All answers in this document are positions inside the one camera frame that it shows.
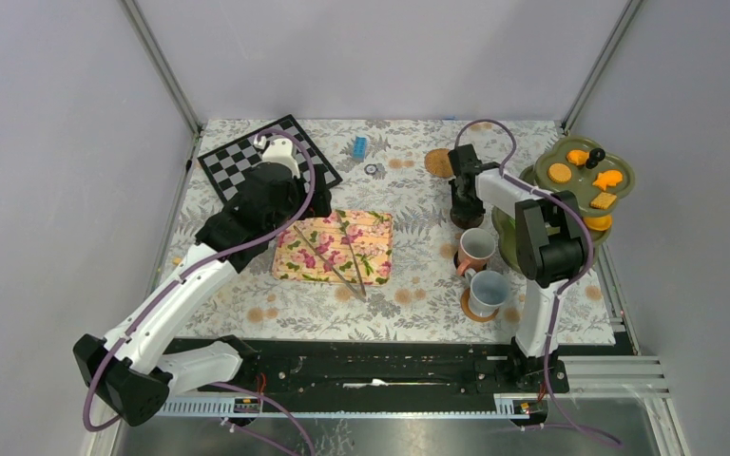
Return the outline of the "white mug with red handle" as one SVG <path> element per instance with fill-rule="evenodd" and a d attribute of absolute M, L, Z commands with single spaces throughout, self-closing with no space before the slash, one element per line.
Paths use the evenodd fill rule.
<path fill-rule="evenodd" d="M 463 276 L 467 270 L 481 272 L 486 269 L 497 250 L 496 238 L 482 228 L 470 228 L 459 239 L 456 254 L 456 272 Z"/>

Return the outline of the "round brown cookie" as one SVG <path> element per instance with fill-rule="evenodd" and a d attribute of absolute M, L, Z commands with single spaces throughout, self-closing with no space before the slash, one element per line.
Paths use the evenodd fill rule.
<path fill-rule="evenodd" d="M 571 180 L 572 171 L 568 165 L 556 162 L 547 169 L 547 176 L 551 181 L 563 184 Z"/>

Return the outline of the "white mug front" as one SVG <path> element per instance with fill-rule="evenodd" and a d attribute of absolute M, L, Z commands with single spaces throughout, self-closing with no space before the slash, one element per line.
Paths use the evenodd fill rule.
<path fill-rule="evenodd" d="M 493 315 L 509 301 L 511 288 L 506 278 L 498 272 L 468 269 L 465 277 L 469 282 L 468 309 L 480 318 Z"/>

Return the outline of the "plain orange coaster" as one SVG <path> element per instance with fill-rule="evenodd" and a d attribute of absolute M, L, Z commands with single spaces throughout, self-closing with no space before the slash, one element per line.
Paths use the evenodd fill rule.
<path fill-rule="evenodd" d="M 460 308 L 463 314 L 470 320 L 485 323 L 492 321 L 499 314 L 499 309 L 494 309 L 486 316 L 480 316 L 474 313 L 470 308 L 471 289 L 466 289 L 460 296 Z"/>

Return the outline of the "square orange cracker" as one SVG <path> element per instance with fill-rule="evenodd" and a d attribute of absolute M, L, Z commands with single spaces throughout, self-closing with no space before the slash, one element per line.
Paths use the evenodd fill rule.
<path fill-rule="evenodd" d="M 617 200 L 617 196 L 608 192 L 601 192 L 591 202 L 590 206 L 594 209 L 609 210 Z"/>

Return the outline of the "orange fish cookie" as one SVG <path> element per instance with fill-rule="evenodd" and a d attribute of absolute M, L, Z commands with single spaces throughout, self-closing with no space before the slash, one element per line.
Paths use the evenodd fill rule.
<path fill-rule="evenodd" d="M 604 172 L 600 172 L 596 176 L 596 179 L 594 180 L 592 185 L 605 192 L 609 187 L 615 187 L 618 184 L 622 183 L 623 180 L 624 174 L 621 171 L 616 169 L 610 169 Z"/>

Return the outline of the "dark brown coaster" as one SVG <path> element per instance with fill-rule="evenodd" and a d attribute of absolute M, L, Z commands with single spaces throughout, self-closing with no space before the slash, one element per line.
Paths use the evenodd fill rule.
<path fill-rule="evenodd" d="M 451 222 L 462 230 L 479 227 L 484 221 L 485 213 L 479 214 L 463 214 L 454 208 L 450 210 Z"/>

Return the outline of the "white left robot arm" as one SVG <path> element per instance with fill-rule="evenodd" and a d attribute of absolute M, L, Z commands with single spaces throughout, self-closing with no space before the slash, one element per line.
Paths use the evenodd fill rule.
<path fill-rule="evenodd" d="M 257 366 L 231 336 L 189 351 L 166 350 L 195 311 L 271 239 L 297 220 L 330 212 L 331 195 L 319 166 L 305 178 L 277 162 L 248 169 L 240 189 L 206 220 L 164 283 L 105 336 L 85 334 L 75 343 L 87 398 L 100 398 L 117 419 L 135 427 L 183 392 L 217 382 L 233 390 L 251 387 Z"/>

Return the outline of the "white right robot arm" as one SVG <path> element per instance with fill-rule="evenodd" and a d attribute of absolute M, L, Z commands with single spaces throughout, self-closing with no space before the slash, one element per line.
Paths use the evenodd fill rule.
<path fill-rule="evenodd" d="M 528 290 L 514 336 L 524 355 L 509 362 L 507 377 L 517 390 L 533 390 L 545 378 L 538 358 L 556 348 L 559 298 L 591 266 L 591 235 L 572 193 L 551 193 L 513 177 L 497 163 L 483 163 L 470 144 L 450 150 L 447 158 L 453 172 L 450 217 L 456 226 L 477 227 L 486 203 L 514 220 L 516 261 Z"/>

